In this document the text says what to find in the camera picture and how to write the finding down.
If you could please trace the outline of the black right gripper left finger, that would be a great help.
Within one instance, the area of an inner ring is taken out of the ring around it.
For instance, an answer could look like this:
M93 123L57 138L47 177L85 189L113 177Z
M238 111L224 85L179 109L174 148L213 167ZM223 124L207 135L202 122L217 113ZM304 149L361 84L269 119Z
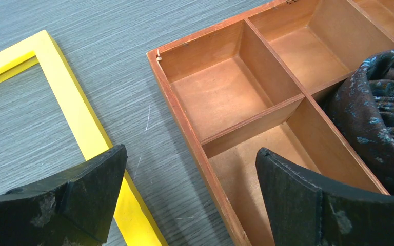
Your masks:
M0 245L102 245L124 179L117 145L81 164L0 195Z

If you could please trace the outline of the yellow wooden picture frame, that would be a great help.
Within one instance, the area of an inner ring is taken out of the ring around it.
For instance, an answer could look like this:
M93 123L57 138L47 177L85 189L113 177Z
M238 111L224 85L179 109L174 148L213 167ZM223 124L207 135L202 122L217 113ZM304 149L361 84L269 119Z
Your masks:
M42 30L0 52L0 83L40 64L72 134L86 160L112 143L56 41ZM160 229L125 172L115 222L127 245L167 245Z

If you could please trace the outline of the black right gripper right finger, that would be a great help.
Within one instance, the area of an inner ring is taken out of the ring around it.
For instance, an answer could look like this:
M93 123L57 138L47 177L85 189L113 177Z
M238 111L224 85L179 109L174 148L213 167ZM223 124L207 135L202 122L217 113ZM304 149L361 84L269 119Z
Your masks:
M255 167L276 245L394 245L394 196L335 181L267 148Z

